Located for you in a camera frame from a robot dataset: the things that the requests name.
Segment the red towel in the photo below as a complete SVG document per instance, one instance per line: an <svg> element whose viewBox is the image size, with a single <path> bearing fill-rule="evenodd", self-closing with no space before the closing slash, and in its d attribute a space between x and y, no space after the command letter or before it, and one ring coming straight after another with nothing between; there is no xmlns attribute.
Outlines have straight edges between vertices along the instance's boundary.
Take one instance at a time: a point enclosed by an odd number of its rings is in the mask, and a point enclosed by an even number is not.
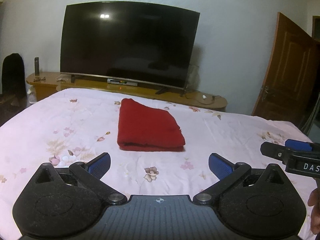
<svg viewBox="0 0 320 240"><path fill-rule="evenodd" d="M125 151L183 151L186 144L176 120L169 112L122 99L118 145Z"/></svg>

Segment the white wall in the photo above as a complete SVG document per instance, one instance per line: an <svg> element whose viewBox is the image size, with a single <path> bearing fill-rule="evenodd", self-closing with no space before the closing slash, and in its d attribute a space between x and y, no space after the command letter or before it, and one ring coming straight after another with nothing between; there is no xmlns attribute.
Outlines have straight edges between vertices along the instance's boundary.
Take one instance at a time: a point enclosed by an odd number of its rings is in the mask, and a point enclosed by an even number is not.
<svg viewBox="0 0 320 240"><path fill-rule="evenodd" d="M307 33L312 35L312 17L320 16L320 0L308 0Z"/></svg>
<svg viewBox="0 0 320 240"><path fill-rule="evenodd" d="M88 1L104 0L5 0L0 7L0 62L18 52L26 75L34 72L34 57L40 57L42 70L59 71L65 7ZM306 0L132 1L201 13L195 42L200 56L191 60L200 65L199 90L224 96L227 111L234 113L251 114L268 65L277 12L306 28Z"/></svg>

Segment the wooden table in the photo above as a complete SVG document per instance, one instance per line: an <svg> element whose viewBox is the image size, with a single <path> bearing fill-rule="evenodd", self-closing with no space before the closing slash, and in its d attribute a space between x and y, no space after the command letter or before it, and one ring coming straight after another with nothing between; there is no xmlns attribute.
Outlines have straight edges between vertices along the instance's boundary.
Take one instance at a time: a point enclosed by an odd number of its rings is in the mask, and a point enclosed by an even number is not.
<svg viewBox="0 0 320 240"><path fill-rule="evenodd" d="M208 96L208 94L206 94L207 99L203 101L203 93L199 91L192 91L190 93L187 92L182 96L177 91L170 91L161 95L156 95L158 89L141 86L135 87L109 84L106 82L106 79L103 79L105 80L103 82L101 79L99 80L97 78L92 79L91 77L82 77L81 79L76 79L74 83L71 83L71 75L61 74L60 72L40 72L40 78L43 77L45 77L45 80L41 81L35 81L34 73L27 77L27 83L29 85L33 85L36 90L36 97L38 101L47 98L48 96L63 89L88 88L218 111L225 111L225 107L228 104L227 100L220 96L214 97L214 100L212 101L212 95Z"/></svg>

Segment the flat screen tv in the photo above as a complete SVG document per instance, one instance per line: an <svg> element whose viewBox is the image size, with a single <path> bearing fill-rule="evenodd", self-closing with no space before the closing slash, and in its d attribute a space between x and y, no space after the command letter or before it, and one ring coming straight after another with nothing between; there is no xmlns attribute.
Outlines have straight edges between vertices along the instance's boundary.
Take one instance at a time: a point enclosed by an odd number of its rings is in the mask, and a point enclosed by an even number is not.
<svg viewBox="0 0 320 240"><path fill-rule="evenodd" d="M143 2L68 5L60 71L183 89L199 16Z"/></svg>

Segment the door panel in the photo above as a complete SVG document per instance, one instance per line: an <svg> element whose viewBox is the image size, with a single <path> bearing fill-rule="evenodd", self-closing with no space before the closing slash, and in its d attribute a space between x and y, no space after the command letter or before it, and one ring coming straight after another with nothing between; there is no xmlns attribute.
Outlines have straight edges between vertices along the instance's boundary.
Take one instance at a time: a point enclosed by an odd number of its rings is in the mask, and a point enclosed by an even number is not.
<svg viewBox="0 0 320 240"><path fill-rule="evenodd" d="M315 82L317 62L315 41L278 13L268 69L252 115L299 126Z"/></svg>

